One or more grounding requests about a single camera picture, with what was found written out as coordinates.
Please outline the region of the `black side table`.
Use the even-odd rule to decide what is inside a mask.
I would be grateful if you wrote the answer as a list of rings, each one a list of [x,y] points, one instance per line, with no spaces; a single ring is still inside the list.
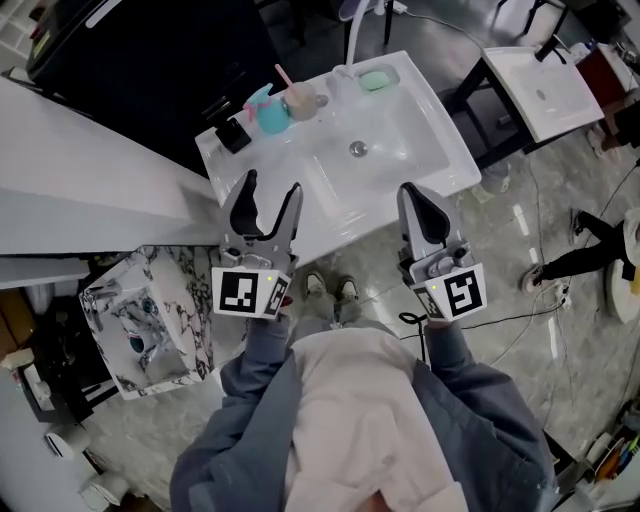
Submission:
[[[49,310],[28,347],[34,360],[18,369],[18,377],[39,422],[81,423],[118,394],[80,312]]]

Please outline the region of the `person's legs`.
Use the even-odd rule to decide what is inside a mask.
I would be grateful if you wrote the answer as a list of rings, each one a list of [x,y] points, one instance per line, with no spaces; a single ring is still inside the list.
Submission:
[[[355,299],[337,301],[328,292],[310,294],[305,300],[301,315],[293,328],[288,344],[317,333],[337,328],[375,328],[387,334],[393,332],[379,321],[362,314]]]

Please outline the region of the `small black box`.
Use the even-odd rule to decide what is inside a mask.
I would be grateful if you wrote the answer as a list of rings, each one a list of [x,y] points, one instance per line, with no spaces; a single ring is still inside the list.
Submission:
[[[233,117],[224,120],[215,129],[215,135],[231,154],[237,154],[252,142],[248,133]]]

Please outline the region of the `white faucet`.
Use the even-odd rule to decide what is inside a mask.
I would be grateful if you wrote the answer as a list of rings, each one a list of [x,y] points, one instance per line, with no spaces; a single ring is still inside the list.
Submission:
[[[327,80],[327,86],[335,98],[342,93],[347,93],[349,89],[357,84],[354,75],[355,51],[360,31],[360,26],[365,13],[369,8],[371,0],[358,0],[356,9],[350,19],[351,28],[349,31],[347,54],[342,65],[335,66],[331,72],[330,78]]]

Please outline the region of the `teal spray bottle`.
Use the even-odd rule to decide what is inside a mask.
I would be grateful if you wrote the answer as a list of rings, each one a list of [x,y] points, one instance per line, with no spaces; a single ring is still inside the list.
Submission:
[[[268,83],[253,93],[244,103],[249,121],[256,121],[259,128],[268,135],[283,133],[290,126],[288,112],[278,98],[270,95],[272,83]]]

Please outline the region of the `cardboard box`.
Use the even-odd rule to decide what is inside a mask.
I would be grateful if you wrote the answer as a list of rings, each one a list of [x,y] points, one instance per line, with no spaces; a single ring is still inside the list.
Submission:
[[[0,360],[22,349],[37,324],[18,289],[0,290]]]

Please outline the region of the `black sink frame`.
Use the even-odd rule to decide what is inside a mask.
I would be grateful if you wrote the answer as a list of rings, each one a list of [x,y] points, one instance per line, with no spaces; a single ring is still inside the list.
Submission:
[[[517,152],[547,145],[536,142],[515,103],[480,58],[456,87],[439,94],[477,167],[483,171]]]

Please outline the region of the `clear plastic bag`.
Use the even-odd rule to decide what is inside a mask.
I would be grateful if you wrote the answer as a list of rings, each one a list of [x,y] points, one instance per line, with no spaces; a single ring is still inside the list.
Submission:
[[[510,185],[511,164],[500,161],[481,171],[481,181],[471,189],[476,200],[487,203],[496,196],[505,194]]]

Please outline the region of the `person's torso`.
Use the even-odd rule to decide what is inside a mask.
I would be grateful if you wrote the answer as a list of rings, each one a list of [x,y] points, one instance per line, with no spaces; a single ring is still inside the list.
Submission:
[[[224,392],[179,456],[171,510],[550,512],[550,450],[505,375],[466,402],[379,329],[287,341],[260,400]]]

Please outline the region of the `person's right forearm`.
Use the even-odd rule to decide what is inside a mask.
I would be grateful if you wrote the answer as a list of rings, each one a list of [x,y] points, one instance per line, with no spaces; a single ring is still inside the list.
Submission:
[[[457,323],[430,323],[427,349],[432,372],[463,401],[496,397],[511,383],[505,374],[474,359]]]

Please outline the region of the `beige cup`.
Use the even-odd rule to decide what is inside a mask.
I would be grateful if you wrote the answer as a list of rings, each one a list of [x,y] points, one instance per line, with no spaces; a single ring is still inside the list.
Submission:
[[[282,102],[289,117],[295,121],[307,121],[328,105],[329,97],[318,93],[307,82],[294,82],[284,92]]]

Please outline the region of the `person's left forearm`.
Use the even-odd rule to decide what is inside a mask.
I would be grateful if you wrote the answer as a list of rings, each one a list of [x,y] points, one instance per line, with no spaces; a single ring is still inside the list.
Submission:
[[[259,401],[287,357],[290,318],[251,319],[243,352],[221,370],[221,383],[231,400]]]

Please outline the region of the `chrome faucet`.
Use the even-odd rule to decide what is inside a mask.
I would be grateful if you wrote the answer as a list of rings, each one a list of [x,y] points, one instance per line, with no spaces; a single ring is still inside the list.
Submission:
[[[93,315],[107,311],[116,298],[122,294],[121,285],[115,280],[106,283],[90,286],[80,295],[80,301],[86,313]]]

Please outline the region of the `green soap on dish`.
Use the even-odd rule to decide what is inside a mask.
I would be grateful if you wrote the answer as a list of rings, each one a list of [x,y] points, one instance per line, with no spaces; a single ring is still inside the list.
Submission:
[[[389,76],[389,78],[391,79],[392,84],[389,85],[388,87],[386,87],[384,89],[381,89],[381,90],[378,90],[378,91],[367,92],[360,86],[360,84],[359,84],[359,76],[364,74],[364,73],[366,73],[366,72],[375,71],[375,70],[384,71]],[[394,86],[396,86],[396,85],[398,85],[400,83],[400,77],[399,77],[396,69],[393,66],[388,65],[388,64],[379,64],[379,65],[375,65],[375,66],[373,66],[373,67],[371,67],[369,69],[365,69],[363,71],[360,71],[360,72],[358,72],[356,74],[356,79],[357,79],[357,83],[360,86],[360,88],[362,89],[362,91],[364,93],[367,93],[367,94],[379,93],[381,91],[389,89],[390,87],[394,87]]]

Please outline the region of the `white power strip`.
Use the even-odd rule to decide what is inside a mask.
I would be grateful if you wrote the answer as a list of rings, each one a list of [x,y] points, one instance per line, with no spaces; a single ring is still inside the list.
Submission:
[[[569,283],[556,280],[542,290],[541,298],[546,309],[569,309],[572,301],[569,295]]]

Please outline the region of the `black cabinet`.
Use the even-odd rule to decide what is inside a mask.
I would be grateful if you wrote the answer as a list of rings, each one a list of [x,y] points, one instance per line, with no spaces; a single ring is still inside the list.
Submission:
[[[195,138],[279,61],[254,0],[55,0],[27,74],[99,124],[205,175]]]

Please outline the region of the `small white sink basin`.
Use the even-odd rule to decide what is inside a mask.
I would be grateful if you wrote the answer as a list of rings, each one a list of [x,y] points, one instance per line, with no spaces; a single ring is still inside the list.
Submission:
[[[570,54],[561,49],[543,61],[534,47],[482,50],[482,59],[508,93],[536,143],[604,118]]]

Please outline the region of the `red cabinet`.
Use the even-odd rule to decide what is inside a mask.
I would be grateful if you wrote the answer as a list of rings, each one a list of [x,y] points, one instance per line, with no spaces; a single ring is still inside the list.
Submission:
[[[640,93],[640,76],[608,45],[594,44],[576,67],[601,108],[620,106]]]

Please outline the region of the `pink thin stick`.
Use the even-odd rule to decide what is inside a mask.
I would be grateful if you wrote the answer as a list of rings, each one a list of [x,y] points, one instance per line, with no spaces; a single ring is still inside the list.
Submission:
[[[295,89],[295,84],[294,82],[289,78],[289,76],[287,75],[287,73],[285,72],[285,70],[282,68],[282,66],[279,63],[276,63],[274,65],[276,72],[279,74],[279,76],[282,78],[282,80],[285,82],[286,86],[287,86],[287,91],[293,96],[293,97],[297,97],[297,91]]]

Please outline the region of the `black faucet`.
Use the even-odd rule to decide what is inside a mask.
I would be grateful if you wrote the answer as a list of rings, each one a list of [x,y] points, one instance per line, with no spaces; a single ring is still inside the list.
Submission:
[[[564,42],[558,37],[557,34],[552,34],[551,37],[541,46],[539,50],[534,54],[535,59],[542,63],[552,52],[555,52],[559,57],[563,65],[567,64],[566,59],[559,53],[558,48],[563,48],[566,52],[570,53],[570,50],[566,47]]]

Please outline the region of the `white round appliance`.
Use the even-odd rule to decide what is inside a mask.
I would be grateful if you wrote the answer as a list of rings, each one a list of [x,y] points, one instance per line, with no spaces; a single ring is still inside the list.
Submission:
[[[44,435],[44,440],[54,456],[72,460],[90,445],[91,438],[79,424],[54,426]]]

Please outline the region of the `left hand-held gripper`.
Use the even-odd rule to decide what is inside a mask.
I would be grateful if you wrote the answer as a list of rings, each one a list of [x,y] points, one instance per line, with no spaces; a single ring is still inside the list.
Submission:
[[[211,269],[214,312],[274,319],[287,295],[298,257],[291,251],[303,204],[295,182],[287,192],[270,233],[257,226],[254,192],[257,171],[250,169],[233,186],[221,210],[220,262]]]

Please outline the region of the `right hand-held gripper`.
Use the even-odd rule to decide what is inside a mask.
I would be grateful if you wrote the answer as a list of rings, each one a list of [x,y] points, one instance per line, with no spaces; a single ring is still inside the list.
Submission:
[[[449,201],[431,189],[405,182],[397,193],[397,207],[410,257],[400,261],[400,270],[427,319],[454,322],[484,309],[483,265],[475,260],[468,242],[455,242],[461,239],[460,222]]]

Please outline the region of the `marble sink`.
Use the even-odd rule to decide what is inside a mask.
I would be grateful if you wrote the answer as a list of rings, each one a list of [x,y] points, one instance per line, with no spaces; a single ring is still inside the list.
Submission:
[[[124,399],[202,382],[213,371],[212,254],[208,246],[141,246],[86,287],[110,280],[121,285],[122,294],[107,311],[86,313],[79,298]],[[130,333],[152,348],[135,353]]]

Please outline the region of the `green soap bar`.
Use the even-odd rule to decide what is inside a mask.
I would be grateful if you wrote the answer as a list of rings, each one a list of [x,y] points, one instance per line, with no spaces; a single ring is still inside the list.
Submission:
[[[359,76],[360,86],[367,92],[384,89],[392,84],[391,79],[384,71],[369,71]]]

